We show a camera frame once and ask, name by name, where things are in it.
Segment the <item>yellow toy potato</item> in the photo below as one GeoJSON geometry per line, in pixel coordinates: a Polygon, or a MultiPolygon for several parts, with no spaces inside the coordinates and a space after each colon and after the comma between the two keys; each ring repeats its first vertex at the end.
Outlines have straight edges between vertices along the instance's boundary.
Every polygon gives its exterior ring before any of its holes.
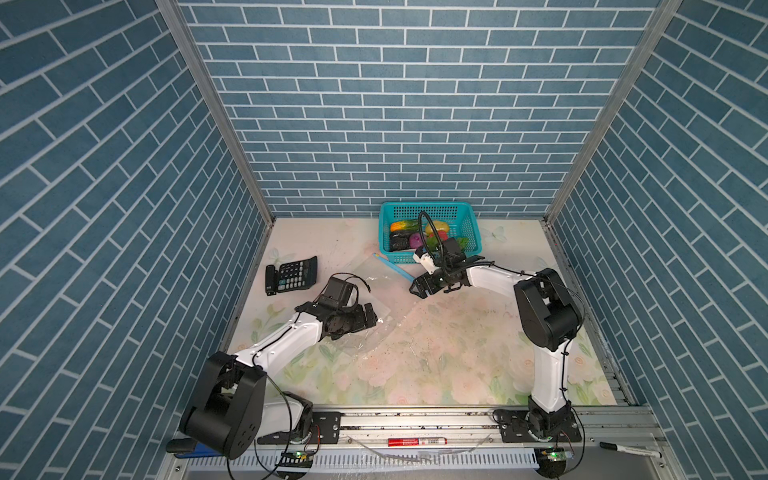
{"type": "Polygon", "coordinates": [[[431,225],[434,225],[437,231],[449,233],[450,226],[444,221],[433,220],[431,225]]]}

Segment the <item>clear zip top bag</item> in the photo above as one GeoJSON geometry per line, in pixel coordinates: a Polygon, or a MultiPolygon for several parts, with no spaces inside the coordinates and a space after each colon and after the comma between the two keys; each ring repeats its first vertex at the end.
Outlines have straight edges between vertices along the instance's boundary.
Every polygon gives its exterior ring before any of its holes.
{"type": "Polygon", "coordinates": [[[410,292],[415,276],[377,253],[357,255],[342,271],[361,277],[371,287],[368,291],[359,280],[352,278],[360,287],[360,303],[372,304],[376,323],[372,328],[346,334],[332,344],[345,354],[362,356],[381,346],[420,301],[410,292]]]}

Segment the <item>teal plastic basket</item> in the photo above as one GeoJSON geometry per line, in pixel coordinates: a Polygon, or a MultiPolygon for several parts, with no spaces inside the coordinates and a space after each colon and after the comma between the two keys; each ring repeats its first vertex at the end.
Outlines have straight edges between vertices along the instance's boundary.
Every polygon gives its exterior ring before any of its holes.
{"type": "Polygon", "coordinates": [[[386,202],[379,212],[379,247],[381,254],[395,264],[413,263],[416,249],[390,252],[390,225],[400,220],[418,220],[416,232],[425,238],[436,235],[440,240],[449,237],[466,237],[469,248],[464,251],[467,257],[479,255],[482,251],[480,229],[472,207],[465,202],[386,202]],[[450,232],[437,231],[433,220],[449,224],[450,232]]]}

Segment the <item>purple toy onion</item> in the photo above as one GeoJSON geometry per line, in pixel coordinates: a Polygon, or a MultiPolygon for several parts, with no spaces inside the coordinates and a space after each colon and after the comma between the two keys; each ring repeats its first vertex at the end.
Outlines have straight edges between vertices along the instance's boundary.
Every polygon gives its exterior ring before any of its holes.
{"type": "Polygon", "coordinates": [[[418,249],[423,246],[423,241],[421,239],[421,235],[418,233],[414,233],[409,237],[409,247],[411,249],[418,249]]]}

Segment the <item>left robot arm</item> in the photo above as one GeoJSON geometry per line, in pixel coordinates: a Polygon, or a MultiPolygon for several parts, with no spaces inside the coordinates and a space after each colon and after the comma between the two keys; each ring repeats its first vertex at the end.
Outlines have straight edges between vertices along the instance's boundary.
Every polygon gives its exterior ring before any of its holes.
{"type": "Polygon", "coordinates": [[[258,439],[276,435],[288,444],[306,440],[313,429],[311,401],[280,390],[266,400],[274,376],[299,354],[329,338],[373,328],[373,305],[331,308],[306,302],[280,329],[235,354],[217,351],[204,362],[179,431],[230,460],[258,439]]]}

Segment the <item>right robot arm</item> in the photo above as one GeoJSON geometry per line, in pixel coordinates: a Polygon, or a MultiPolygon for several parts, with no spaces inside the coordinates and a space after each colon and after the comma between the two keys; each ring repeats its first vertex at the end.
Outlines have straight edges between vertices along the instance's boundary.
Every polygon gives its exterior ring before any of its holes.
{"type": "Polygon", "coordinates": [[[516,301],[522,331],[535,346],[528,430],[538,441],[556,438],[575,419],[567,394],[568,357],[584,319],[571,291],[551,268],[529,274],[485,260],[426,272],[412,281],[409,291],[424,299],[463,286],[486,289],[516,301]]]}

